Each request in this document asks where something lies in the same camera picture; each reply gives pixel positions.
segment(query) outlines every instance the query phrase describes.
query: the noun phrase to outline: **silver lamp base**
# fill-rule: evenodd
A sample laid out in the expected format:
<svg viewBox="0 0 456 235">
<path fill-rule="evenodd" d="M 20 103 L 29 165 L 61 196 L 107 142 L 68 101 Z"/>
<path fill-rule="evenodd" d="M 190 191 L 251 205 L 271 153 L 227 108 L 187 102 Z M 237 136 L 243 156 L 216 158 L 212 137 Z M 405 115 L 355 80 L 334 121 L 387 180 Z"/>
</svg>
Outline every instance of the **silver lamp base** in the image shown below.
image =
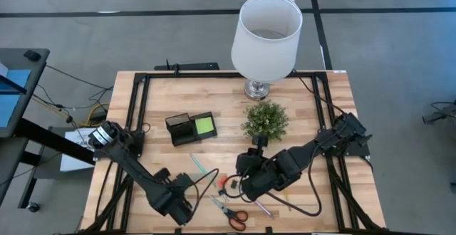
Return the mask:
<svg viewBox="0 0 456 235">
<path fill-rule="evenodd" d="M 247 79 L 244 86 L 245 95 L 252 100 L 263 100 L 269 93 L 269 84 Z"/>
</svg>

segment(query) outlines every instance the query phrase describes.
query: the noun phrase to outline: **black floor stripe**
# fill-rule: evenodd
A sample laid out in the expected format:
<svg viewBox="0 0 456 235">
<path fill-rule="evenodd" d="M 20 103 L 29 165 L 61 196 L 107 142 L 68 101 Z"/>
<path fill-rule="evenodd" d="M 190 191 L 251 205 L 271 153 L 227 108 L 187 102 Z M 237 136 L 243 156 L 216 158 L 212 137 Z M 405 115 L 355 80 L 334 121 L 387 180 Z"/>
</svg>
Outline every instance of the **black floor stripe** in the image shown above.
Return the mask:
<svg viewBox="0 0 456 235">
<path fill-rule="evenodd" d="M 312 9 L 301 9 L 311 14 Z M 239 9 L 176 10 L 176 11 L 83 11 L 58 13 L 3 13 L 0 18 L 71 18 L 71 17 L 127 17 L 127 16 L 190 16 L 239 14 Z"/>
<path fill-rule="evenodd" d="M 456 12 L 456 7 L 321 9 L 321 14 L 410 14 Z"/>
<path fill-rule="evenodd" d="M 313 17 L 315 18 L 316 32 L 318 34 L 318 41 L 323 52 L 323 62 L 326 70 L 332 70 L 331 58 L 329 56 L 328 44 L 326 42 L 325 31 L 323 28 L 323 21 L 321 20 L 320 8 L 318 7 L 318 0 L 311 0 L 312 9 L 314 11 Z"/>
</svg>

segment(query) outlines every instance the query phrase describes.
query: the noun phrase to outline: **red object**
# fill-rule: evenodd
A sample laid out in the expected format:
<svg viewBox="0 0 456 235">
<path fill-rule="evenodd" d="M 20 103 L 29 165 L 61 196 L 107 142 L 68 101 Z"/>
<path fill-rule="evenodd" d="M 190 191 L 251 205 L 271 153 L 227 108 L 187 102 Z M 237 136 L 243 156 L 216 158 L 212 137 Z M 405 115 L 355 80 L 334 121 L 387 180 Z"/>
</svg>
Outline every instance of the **red object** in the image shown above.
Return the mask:
<svg viewBox="0 0 456 235">
<path fill-rule="evenodd" d="M 220 178 L 220 180 L 217 182 L 217 185 L 219 186 L 219 188 L 223 188 L 223 184 L 225 183 L 226 180 L 227 180 L 227 175 L 224 175 L 224 176 L 222 176 L 222 178 Z"/>
</svg>

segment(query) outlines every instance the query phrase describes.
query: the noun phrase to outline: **wooden table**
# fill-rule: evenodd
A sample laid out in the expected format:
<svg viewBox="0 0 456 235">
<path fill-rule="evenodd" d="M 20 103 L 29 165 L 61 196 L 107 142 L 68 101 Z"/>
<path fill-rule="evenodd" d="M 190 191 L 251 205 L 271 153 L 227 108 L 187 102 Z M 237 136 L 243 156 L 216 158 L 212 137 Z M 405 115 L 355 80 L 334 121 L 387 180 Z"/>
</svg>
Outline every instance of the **wooden table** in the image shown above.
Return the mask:
<svg viewBox="0 0 456 235">
<path fill-rule="evenodd" d="M 108 119 L 121 125 L 125 124 L 134 73 L 130 71 L 118 72 L 115 80 Z M 304 80 L 310 87 L 310 79 Z M 346 112 L 356 114 L 347 73 L 328 71 L 328 81 L 334 104 Z M 243 110 L 246 106 L 255 104 L 254 101 L 244 96 L 244 83 L 244 78 L 152 79 L 145 114 L 145 122 L 150 124 L 151 129 L 146 134 L 145 147 L 140 162 L 151 173 L 155 173 L 162 167 L 167 167 L 172 175 L 186 172 L 194 178 L 200 171 L 190 158 L 190 153 L 192 153 L 207 170 L 219 168 L 219 175 L 234 174 L 237 155 L 246 152 L 247 148 L 252 146 L 251 140 L 243 136 L 243 132 L 239 128 L 239 125 L 246 121 Z M 139 98 L 136 102 L 134 117 L 138 116 Z M 305 89 L 301 81 L 297 78 L 287 78 L 272 84 L 268 99 L 286 107 L 289 126 L 286 129 L 287 135 L 281 142 L 269 143 L 264 152 L 266 157 L 271 157 L 284 148 L 303 145 L 316 136 L 319 126 L 315 99 Z M 173 147 L 170 134 L 165 127 L 165 118 L 180 113 L 195 115 L 207 111 L 212 111 L 214 114 L 218 137 Z M 326 124 L 331 124 L 326 109 L 325 115 Z M 375 223 L 384 226 L 383 214 L 370 167 L 359 157 L 346 157 L 346 162 L 353 196 Z M 108 163 L 109 160 L 101 160 L 95 166 L 82 228 L 87 227 L 94 220 L 95 207 Z M 100 209 L 103 209 L 111 197 L 115 170 L 114 164 L 103 193 Z M 234 210 L 243 209 L 249 212 L 246 232 L 264 232 L 267 226 L 272 226 L 274 232 L 338 231 L 326 161 L 321 156 L 318 156 L 313 163 L 312 177 L 323 204 L 323 211 L 318 217 L 305 216 L 295 210 L 289 211 L 288 207 L 267 195 L 260 197 L 259 201 L 272 212 L 276 217 L 275 220 L 270 219 L 255 204 L 244 203 L 241 199 L 230 199 L 226 205 Z M 207 184 L 207 180 L 200 182 L 199 190 L 201 191 Z M 310 212 L 316 211 L 316 199 L 306 175 L 293 183 L 288 191 L 291 203 Z M 187 198 L 194 204 L 195 189 L 188 189 L 187 192 Z M 284 199 L 282 192 L 272 192 Z M 207 197 L 208 195 L 216 196 L 217 190 L 214 187 L 209 188 L 200 202 L 193 220 L 182 227 L 182 231 L 234 232 L 228 225 L 226 216 L 213 204 Z M 346 226 L 349 227 L 350 221 L 346 201 L 342 196 L 341 204 Z M 122 206 L 123 202 L 121 201 L 117 208 L 115 228 L 120 226 Z M 145 192 L 135 184 L 127 232 L 174 232 L 175 228 L 177 225 L 171 217 L 163 217 L 152 209 L 145 198 Z"/>
</svg>

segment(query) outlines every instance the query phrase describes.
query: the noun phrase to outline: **scissors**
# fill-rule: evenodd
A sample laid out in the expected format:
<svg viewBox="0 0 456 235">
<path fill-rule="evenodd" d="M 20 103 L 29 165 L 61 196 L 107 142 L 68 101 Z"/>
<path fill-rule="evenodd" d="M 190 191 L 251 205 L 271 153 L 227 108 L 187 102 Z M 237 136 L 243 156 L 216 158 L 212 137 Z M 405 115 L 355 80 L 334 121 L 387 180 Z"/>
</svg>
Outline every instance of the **scissors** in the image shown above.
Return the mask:
<svg viewBox="0 0 456 235">
<path fill-rule="evenodd" d="M 209 198 L 223 211 L 223 213 L 228 217 L 229 225 L 237 230 L 244 231 L 246 229 L 245 221 L 249 218 L 249 215 L 246 211 L 233 211 L 228 209 L 220 201 L 216 200 L 213 196 Z"/>
</svg>

